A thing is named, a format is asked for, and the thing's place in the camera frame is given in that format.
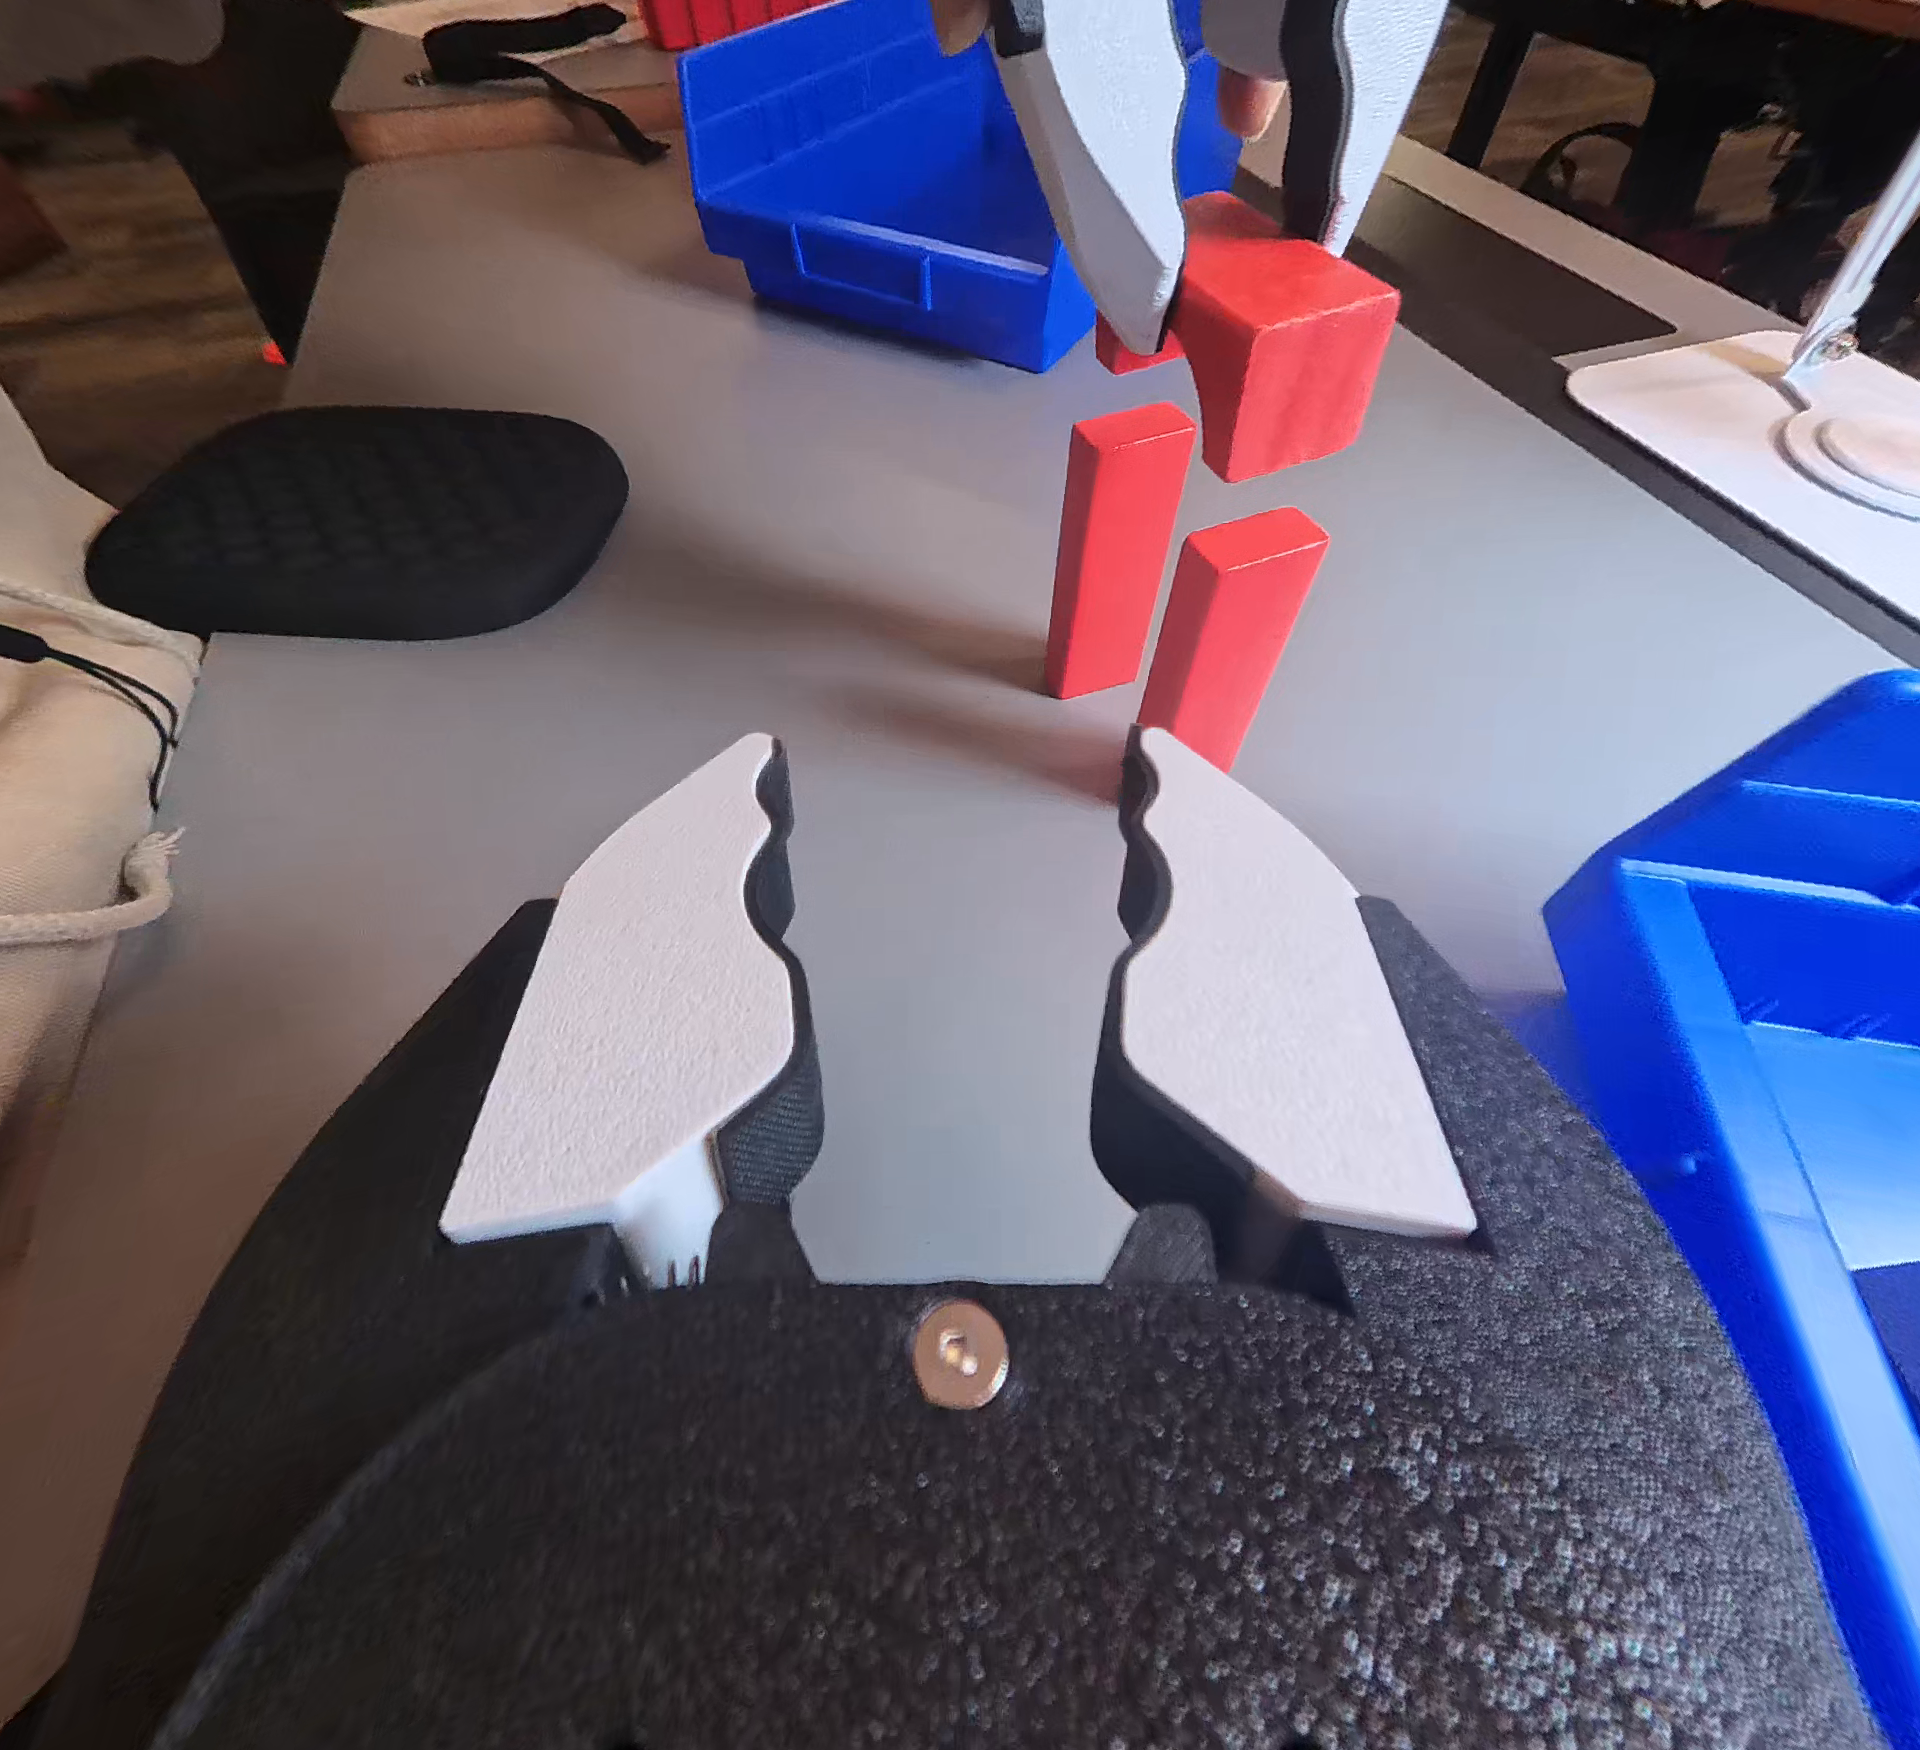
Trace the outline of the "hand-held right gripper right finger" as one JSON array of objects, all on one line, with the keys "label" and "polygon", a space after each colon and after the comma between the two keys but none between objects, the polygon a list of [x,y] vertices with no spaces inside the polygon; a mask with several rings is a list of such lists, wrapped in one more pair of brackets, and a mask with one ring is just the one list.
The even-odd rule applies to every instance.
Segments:
[{"label": "hand-held right gripper right finger", "polygon": [[1160,726],[1121,760],[1124,948],[1090,1152],[1217,1242],[1298,1225],[1462,1242],[1474,1202],[1357,891],[1317,843]]}]

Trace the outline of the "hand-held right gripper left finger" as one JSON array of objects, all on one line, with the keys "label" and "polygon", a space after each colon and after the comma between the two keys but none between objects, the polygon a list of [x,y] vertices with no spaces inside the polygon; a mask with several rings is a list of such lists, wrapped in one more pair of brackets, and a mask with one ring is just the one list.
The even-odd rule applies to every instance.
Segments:
[{"label": "hand-held right gripper left finger", "polygon": [[440,1209],[451,1245],[607,1226],[637,1282],[725,1284],[820,1157],[782,737],[748,733],[556,897]]}]

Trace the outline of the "blue plastic bin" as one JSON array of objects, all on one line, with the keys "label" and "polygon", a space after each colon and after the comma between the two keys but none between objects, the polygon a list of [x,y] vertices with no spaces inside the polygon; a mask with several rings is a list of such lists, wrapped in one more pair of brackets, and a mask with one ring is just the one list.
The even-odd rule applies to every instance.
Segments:
[{"label": "blue plastic bin", "polygon": [[1837,1631],[1917,1745],[1917,672],[1861,675],[1545,904],[1590,1114],[1715,1304]]},{"label": "blue plastic bin", "polygon": [[836,0],[685,54],[705,240],[774,303],[1049,371],[1096,307],[989,43],[934,36],[925,0]]}]

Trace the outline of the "red arch wooden block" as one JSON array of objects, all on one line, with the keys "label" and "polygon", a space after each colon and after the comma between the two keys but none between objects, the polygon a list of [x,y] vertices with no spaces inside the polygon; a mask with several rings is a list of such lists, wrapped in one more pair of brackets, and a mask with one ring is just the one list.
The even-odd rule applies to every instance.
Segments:
[{"label": "red arch wooden block", "polygon": [[1286,236],[1232,192],[1185,202],[1188,260],[1165,343],[1129,350],[1104,317],[1107,371],[1185,357],[1200,395],[1201,458],[1248,482],[1353,445],[1371,402],[1400,291],[1322,243]]}]

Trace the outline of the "red rectangular wooden block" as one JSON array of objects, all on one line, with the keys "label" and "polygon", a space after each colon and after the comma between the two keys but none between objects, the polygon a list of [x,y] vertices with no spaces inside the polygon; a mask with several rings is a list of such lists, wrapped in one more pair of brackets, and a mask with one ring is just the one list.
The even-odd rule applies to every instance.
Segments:
[{"label": "red rectangular wooden block", "polygon": [[1137,723],[1231,772],[1327,556],[1298,507],[1185,536]]},{"label": "red rectangular wooden block", "polygon": [[1046,689],[1133,685],[1146,661],[1197,419],[1177,402],[1073,424],[1046,639]]}]

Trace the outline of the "person's left hand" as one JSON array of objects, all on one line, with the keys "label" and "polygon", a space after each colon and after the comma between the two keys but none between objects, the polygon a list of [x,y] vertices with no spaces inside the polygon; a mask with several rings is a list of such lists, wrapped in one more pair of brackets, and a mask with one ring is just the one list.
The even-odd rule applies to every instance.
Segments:
[{"label": "person's left hand", "polygon": [[[971,47],[989,27],[992,0],[930,0],[931,26],[945,56]],[[1221,64],[1217,73],[1217,111],[1221,124],[1241,141],[1261,138],[1286,98],[1283,80],[1261,80]]]}]

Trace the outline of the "white lamp base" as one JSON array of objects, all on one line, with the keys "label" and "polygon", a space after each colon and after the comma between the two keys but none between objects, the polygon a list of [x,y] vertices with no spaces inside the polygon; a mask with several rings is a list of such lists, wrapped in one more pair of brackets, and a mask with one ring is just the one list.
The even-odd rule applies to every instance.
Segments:
[{"label": "white lamp base", "polygon": [[1861,547],[1917,523],[1917,381],[1857,320],[1917,220],[1917,145],[1871,203],[1807,326],[1589,362],[1570,401],[1695,489],[1802,541]]}]

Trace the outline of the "black wrist rest pad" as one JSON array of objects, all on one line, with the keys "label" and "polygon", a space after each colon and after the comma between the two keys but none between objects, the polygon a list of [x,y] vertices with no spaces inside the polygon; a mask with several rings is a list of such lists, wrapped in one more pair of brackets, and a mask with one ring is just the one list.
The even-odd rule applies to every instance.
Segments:
[{"label": "black wrist rest pad", "polygon": [[568,418],[284,408],[190,445],[96,530],[85,581],[200,637],[467,639],[562,601],[629,497]]}]

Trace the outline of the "person's beige hoodie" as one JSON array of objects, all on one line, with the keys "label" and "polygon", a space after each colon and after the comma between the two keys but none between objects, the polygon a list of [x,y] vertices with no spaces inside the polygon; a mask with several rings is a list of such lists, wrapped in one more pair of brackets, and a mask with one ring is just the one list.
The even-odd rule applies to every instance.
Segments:
[{"label": "person's beige hoodie", "polygon": [[[85,556],[107,520],[107,502],[59,473],[2,397],[2,580],[93,598]],[[194,701],[196,681],[170,655],[93,639],[27,604],[2,601],[5,622],[125,668],[184,709]],[[153,726],[107,686],[55,661],[2,661],[2,918],[123,897],[123,857],[159,830],[147,804],[153,760]],[[123,935],[2,946],[2,1270],[29,1253],[42,1174]]]}]

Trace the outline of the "black object with orange mark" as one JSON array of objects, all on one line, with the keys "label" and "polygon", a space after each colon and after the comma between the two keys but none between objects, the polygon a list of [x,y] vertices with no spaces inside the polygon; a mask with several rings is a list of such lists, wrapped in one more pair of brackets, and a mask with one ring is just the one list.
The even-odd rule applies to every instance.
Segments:
[{"label": "black object with orange mark", "polygon": [[169,147],[282,357],[301,343],[353,166],[332,95],[366,0],[224,0],[215,47],[174,76]]}]

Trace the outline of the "white hoodie drawstring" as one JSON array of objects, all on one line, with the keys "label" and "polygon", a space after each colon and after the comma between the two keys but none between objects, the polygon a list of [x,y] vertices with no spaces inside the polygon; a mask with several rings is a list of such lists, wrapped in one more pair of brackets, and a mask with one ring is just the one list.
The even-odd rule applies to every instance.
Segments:
[{"label": "white hoodie drawstring", "polygon": [[[21,580],[2,580],[2,601],[27,604],[29,611],[58,617],[72,628],[105,639],[112,645],[143,647],[152,652],[170,655],[187,672],[187,681],[200,681],[201,655],[187,632],[159,628],[133,614],[112,611],[107,604],[90,597],[69,597],[62,591],[48,591],[41,584],[27,584]],[[152,811],[159,811],[161,783],[170,772],[170,764],[178,752],[178,726],[184,722],[184,706],[174,701],[157,685],[116,668],[112,661],[80,655],[69,647],[52,645],[42,632],[29,628],[2,625],[2,658],[32,668],[41,661],[55,661],[85,681],[107,686],[119,701],[143,713],[143,718],[157,733],[157,760],[147,776],[147,804]],[[41,948],[41,946],[85,946],[103,942],[115,935],[147,925],[159,919],[174,904],[170,864],[178,850],[178,830],[159,831],[152,830],[139,836],[119,865],[119,901],[112,905],[93,905],[85,912],[36,912],[36,915],[5,915],[2,918],[2,946],[5,948]]]}]

